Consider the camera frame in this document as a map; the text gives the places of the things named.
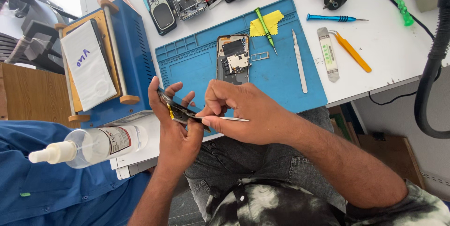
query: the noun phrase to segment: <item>tie-dye shirt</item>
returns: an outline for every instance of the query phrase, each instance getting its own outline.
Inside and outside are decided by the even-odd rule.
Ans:
[[[210,195],[207,225],[450,225],[447,206],[410,181],[408,196],[391,207],[346,213],[307,190],[272,180],[242,179],[222,200]]]

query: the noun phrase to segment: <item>white spray nozzle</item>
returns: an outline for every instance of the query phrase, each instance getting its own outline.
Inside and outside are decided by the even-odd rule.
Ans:
[[[75,143],[72,141],[64,141],[59,143],[51,143],[43,150],[31,152],[28,155],[28,159],[31,163],[47,161],[51,164],[56,164],[71,161],[75,158],[75,156]]]

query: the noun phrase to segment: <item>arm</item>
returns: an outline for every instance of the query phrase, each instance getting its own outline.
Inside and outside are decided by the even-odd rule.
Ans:
[[[360,208],[387,207],[407,195],[395,172],[346,140],[282,108],[254,85],[212,80],[205,94],[205,125],[241,142],[288,144],[308,157],[346,200]],[[249,122],[214,115],[224,106]]]
[[[155,76],[149,85],[149,102],[161,123],[158,166],[128,222],[130,226],[167,226],[173,191],[183,172],[199,154],[202,144],[203,125],[189,119],[186,131],[184,125],[173,121],[157,93],[158,86],[159,79]],[[178,82],[166,91],[175,95],[182,87],[183,84]],[[194,92],[190,92],[183,100],[190,102],[194,96]]]
[[[408,194],[405,182],[381,161],[295,115],[289,141],[319,169],[330,184],[352,205],[388,207]]]
[[[164,174],[163,168],[157,166],[128,225],[167,226],[172,194],[179,178]]]

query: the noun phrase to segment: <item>sim card tray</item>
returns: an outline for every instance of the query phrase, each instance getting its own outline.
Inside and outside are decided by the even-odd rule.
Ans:
[[[255,61],[259,61],[259,60],[264,60],[269,58],[269,52],[262,52],[262,53],[257,53],[257,54],[253,54],[250,55],[251,61],[255,62]]]

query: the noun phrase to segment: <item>yellow cleaning cloth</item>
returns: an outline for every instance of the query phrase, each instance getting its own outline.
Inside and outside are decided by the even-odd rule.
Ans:
[[[264,24],[266,25],[271,35],[278,34],[278,22],[282,18],[284,18],[284,15],[280,11],[274,11],[265,16],[262,16]],[[264,35],[266,35],[266,32],[264,32],[264,28],[262,27],[259,18],[250,22],[250,37],[264,36]]]

